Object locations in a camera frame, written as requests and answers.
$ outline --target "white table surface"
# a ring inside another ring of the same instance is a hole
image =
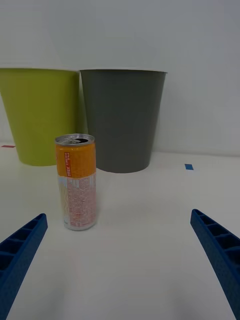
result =
[[[240,158],[157,152],[141,172],[98,170],[97,200],[92,229],[65,229],[56,167],[0,147],[0,241],[48,220],[8,320],[235,319],[190,216],[240,236]]]

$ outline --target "blue tape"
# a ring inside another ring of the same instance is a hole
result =
[[[186,163],[185,163],[185,168],[186,168],[186,170],[193,170],[194,169],[192,164],[186,164]]]

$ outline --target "trash can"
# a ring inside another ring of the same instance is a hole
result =
[[[149,165],[166,72],[81,70],[96,166],[130,173]]]
[[[20,161],[55,165],[55,138],[77,130],[79,72],[2,68],[0,94]]]

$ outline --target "gray trash can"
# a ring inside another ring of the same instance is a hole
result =
[[[124,69],[81,71],[97,168],[130,173],[149,165],[165,75]]]

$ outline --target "beverage can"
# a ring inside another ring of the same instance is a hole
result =
[[[96,223],[95,139],[65,134],[55,139],[56,167],[64,225],[85,230]]]

